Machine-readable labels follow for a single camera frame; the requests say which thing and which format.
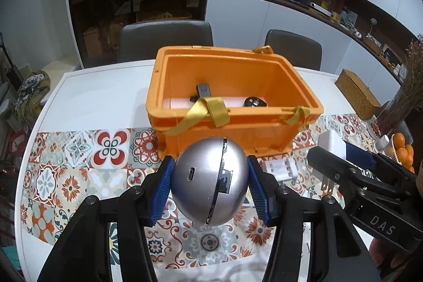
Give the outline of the silver egg-shaped speaker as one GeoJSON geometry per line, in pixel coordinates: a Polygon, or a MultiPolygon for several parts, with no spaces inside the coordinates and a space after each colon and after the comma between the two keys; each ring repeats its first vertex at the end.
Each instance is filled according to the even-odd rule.
{"type": "Polygon", "coordinates": [[[247,193],[249,167],[243,149],[226,137],[207,137],[188,146],[176,161],[171,193],[179,211],[197,225],[231,220],[247,193]]]}

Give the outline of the oranges in bowl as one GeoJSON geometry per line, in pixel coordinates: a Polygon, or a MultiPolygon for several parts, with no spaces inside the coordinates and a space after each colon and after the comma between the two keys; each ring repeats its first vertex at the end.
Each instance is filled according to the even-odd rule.
{"type": "Polygon", "coordinates": [[[404,168],[414,173],[414,149],[406,143],[406,138],[401,132],[392,135],[392,145],[397,161],[404,168]]]}

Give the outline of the clothes pile on seat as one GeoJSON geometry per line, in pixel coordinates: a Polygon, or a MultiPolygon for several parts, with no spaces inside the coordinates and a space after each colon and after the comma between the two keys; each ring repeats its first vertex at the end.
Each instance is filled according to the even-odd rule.
{"type": "Polygon", "coordinates": [[[44,70],[31,73],[21,84],[14,106],[16,118],[22,125],[33,128],[40,112],[42,100],[50,91],[50,78],[44,70]]]}

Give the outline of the black round object in crate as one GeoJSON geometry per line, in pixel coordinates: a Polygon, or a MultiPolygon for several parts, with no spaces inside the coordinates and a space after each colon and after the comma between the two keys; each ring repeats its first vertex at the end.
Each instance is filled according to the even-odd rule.
{"type": "Polygon", "coordinates": [[[245,99],[244,107],[265,107],[267,103],[259,97],[248,97],[245,99]]]}

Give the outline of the black device in crate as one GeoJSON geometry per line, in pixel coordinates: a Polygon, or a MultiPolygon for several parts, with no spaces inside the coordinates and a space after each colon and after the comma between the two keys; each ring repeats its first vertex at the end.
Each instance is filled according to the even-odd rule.
{"type": "Polygon", "coordinates": [[[199,98],[210,97],[211,91],[208,84],[197,84],[196,95],[190,96],[189,100],[195,103],[199,98]]]}

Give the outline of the white usb wall plug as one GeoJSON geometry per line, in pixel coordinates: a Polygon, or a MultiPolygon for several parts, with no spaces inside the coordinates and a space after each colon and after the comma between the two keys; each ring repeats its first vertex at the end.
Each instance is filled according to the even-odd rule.
{"type": "MultiPolygon", "coordinates": [[[[318,137],[318,146],[329,151],[335,156],[346,160],[346,142],[334,130],[328,130],[318,137]]],[[[320,190],[329,195],[333,194],[334,182],[322,173],[313,169],[314,176],[322,182],[320,190]]]]}

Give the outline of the woven cork box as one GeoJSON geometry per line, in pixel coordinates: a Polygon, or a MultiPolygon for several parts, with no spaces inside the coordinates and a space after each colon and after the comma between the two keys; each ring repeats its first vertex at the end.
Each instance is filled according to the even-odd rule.
{"type": "Polygon", "coordinates": [[[335,81],[335,85],[362,120],[372,118],[381,106],[370,89],[352,71],[343,69],[335,81]]]}

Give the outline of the dark grey chair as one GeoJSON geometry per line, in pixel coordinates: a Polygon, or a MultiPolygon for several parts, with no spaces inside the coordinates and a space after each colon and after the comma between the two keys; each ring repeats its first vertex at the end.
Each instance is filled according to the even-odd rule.
{"type": "Polygon", "coordinates": [[[118,42],[118,62],[155,59],[167,46],[212,47],[212,29],[208,22],[192,19],[144,21],[124,26],[118,42]]]}
{"type": "Polygon", "coordinates": [[[265,38],[275,54],[285,57],[294,67],[319,71],[322,61],[322,46],[305,36],[289,31],[271,29],[265,38]]]}

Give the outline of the white battery charger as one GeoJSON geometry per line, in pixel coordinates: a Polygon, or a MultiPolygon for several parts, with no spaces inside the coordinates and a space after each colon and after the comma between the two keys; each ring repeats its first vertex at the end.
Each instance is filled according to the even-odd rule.
{"type": "Polygon", "coordinates": [[[278,182],[295,180],[298,176],[297,163],[293,158],[264,161],[265,170],[275,176],[278,182]]]}

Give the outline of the patterned tile table mat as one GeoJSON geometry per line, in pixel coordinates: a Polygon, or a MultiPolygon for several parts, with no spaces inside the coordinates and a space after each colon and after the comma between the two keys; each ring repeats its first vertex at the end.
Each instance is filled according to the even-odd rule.
{"type": "MultiPolygon", "coordinates": [[[[366,123],[356,114],[323,115],[294,138],[286,153],[262,157],[260,166],[265,170],[264,161],[293,158],[297,178],[280,183],[305,197],[326,195],[306,156],[328,130],[361,149],[375,150],[366,123]]],[[[21,231],[53,245],[87,196],[117,197],[159,166],[158,140],[150,127],[40,132],[23,166],[21,231]]],[[[210,266],[254,256],[270,248],[273,237],[274,230],[258,218],[250,196],[231,220],[217,227],[194,224],[169,198],[162,218],[146,231],[151,260],[159,269],[210,266]]]]}

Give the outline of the orange plastic crate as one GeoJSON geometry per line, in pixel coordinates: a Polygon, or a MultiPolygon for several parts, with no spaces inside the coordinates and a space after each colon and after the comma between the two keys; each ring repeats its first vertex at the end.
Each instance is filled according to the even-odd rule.
{"type": "Polygon", "coordinates": [[[323,105],[285,57],[271,47],[163,47],[158,50],[146,99],[158,154],[178,157],[206,137],[234,140],[248,155],[287,152],[295,136],[323,113],[323,105]],[[211,96],[189,100],[197,84],[211,96]],[[259,97],[265,107],[244,107],[259,97]]]}

